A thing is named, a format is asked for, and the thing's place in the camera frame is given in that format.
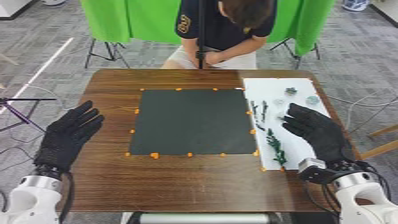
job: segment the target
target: person's arm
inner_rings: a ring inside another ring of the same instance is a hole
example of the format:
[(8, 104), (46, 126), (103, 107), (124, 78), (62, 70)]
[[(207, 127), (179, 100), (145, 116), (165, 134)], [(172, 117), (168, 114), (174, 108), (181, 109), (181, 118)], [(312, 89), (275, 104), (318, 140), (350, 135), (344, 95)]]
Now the person's arm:
[(222, 61), (229, 60), (239, 55), (250, 54), (266, 43), (266, 37), (252, 36), (234, 47), (220, 52), (207, 52), (206, 53), (206, 63), (209, 65), (220, 63)]
[(193, 39), (181, 38), (182, 49), (188, 54), (190, 61), (195, 65), (195, 67), (198, 68), (198, 60), (195, 58), (195, 52), (198, 51), (198, 47), (197, 47), (195, 42), (197, 42), (197, 38), (193, 38)]

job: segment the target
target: paper sheet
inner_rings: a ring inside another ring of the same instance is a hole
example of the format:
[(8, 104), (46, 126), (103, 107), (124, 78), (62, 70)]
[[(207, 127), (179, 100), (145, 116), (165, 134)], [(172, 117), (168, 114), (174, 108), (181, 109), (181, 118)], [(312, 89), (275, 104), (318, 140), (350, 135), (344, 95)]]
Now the paper sheet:
[[(286, 170), (296, 170), (300, 161), (309, 157), (314, 158), (314, 152), (305, 140), (300, 137), (296, 137), (282, 128), (282, 120), (277, 117), (282, 114), (286, 114), (289, 103), (305, 106), (330, 117), (323, 102), (319, 102), (314, 106), (305, 103), (307, 97), (318, 96), (312, 81), (305, 78), (302, 79), (246, 78), (243, 80), (243, 83), (245, 83), (245, 98), (248, 101), (248, 105), (250, 101), (254, 101), (255, 105), (261, 105), (261, 102), (266, 101), (268, 110), (264, 116), (264, 129), (266, 131), (268, 128), (271, 129), (275, 137), (282, 144), (282, 150), (286, 151), (287, 162), (284, 164), (284, 168)], [(291, 87), (296, 89), (298, 92), (293, 96), (287, 96), (284, 92), (286, 88)], [(275, 100), (284, 101), (282, 105), (275, 104), (273, 102)], [(266, 170), (280, 170), (280, 165), (277, 161), (273, 161), (275, 150), (268, 146), (266, 142), (266, 131), (262, 131), (255, 127), (255, 141), (261, 154), (261, 163)]]

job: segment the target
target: black robotic glove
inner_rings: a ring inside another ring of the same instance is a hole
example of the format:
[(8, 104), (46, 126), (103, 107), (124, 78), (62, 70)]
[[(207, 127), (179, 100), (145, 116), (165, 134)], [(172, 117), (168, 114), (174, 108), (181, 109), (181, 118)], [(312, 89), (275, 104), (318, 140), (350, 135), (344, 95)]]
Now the black robotic glove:
[(33, 164), (47, 165), (69, 172), (85, 142), (95, 134), (104, 117), (97, 109), (92, 109), (92, 102), (69, 110), (62, 118), (46, 128), (46, 135), (40, 148), (35, 153)]
[(287, 115), (282, 127), (305, 139), (318, 159), (326, 164), (342, 160), (353, 161), (351, 145), (344, 138), (341, 127), (332, 119), (293, 103), (289, 104)]

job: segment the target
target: small stone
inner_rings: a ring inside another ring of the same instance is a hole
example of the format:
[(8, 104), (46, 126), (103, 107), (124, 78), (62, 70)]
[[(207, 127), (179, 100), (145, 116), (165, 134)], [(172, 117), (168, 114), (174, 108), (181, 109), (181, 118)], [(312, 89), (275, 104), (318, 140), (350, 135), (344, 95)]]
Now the small stone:
[(319, 97), (309, 96), (305, 102), (309, 105), (316, 105), (319, 103)]
[(277, 106), (282, 106), (282, 104), (284, 104), (284, 100), (282, 100), (282, 99), (275, 99), (275, 100), (273, 100), (273, 104), (275, 104)]
[(286, 92), (286, 94), (287, 94), (289, 96), (293, 96), (293, 95), (296, 94), (298, 91), (296, 91), (294, 87), (291, 87), (291, 88), (286, 89), (284, 92)]

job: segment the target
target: black mat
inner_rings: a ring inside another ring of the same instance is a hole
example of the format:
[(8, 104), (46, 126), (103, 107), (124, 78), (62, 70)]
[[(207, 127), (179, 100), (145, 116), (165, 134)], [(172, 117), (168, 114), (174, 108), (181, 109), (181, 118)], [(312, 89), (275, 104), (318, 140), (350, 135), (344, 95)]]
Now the black mat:
[(250, 154), (246, 101), (241, 90), (147, 90), (131, 139), (131, 154)]

